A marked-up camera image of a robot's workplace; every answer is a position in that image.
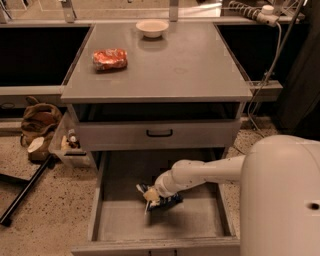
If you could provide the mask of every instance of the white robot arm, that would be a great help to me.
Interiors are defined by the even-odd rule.
[[[182,160],[145,191],[171,197],[205,182],[240,181],[241,256],[320,255],[320,143],[276,135],[247,156]]]

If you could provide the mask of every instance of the terrazzo floor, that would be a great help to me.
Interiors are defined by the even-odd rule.
[[[279,133],[268,118],[259,119],[257,124],[264,136]],[[0,173],[28,179],[38,165],[28,161],[26,149],[20,146],[19,125],[0,122]],[[247,153],[260,139],[262,136],[244,120],[235,147],[229,149],[227,157]],[[95,183],[93,169],[70,168],[62,163],[46,169],[12,215],[11,226],[0,226],[0,255],[72,255],[73,246],[87,241]],[[224,186],[227,207],[240,237],[239,186]],[[16,190],[0,183],[0,214],[14,193]]]

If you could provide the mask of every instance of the white bowl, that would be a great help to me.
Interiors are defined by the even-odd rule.
[[[157,38],[168,29],[169,23],[164,20],[141,20],[136,27],[143,32],[145,37]]]

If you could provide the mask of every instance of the cabinet top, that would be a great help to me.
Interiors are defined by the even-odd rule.
[[[128,66],[97,72],[94,50],[122,48]],[[148,39],[135,23],[96,24],[64,88],[65,103],[248,101],[249,86],[210,22],[170,23]]]

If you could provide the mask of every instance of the drawer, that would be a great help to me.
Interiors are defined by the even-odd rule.
[[[239,120],[79,123],[77,133],[88,151],[227,148],[240,129]]]
[[[225,210],[223,190],[214,183],[182,191],[184,200],[145,214],[136,190],[152,184],[181,159],[210,161],[209,149],[103,152],[88,239],[74,255],[238,256],[239,239]]]

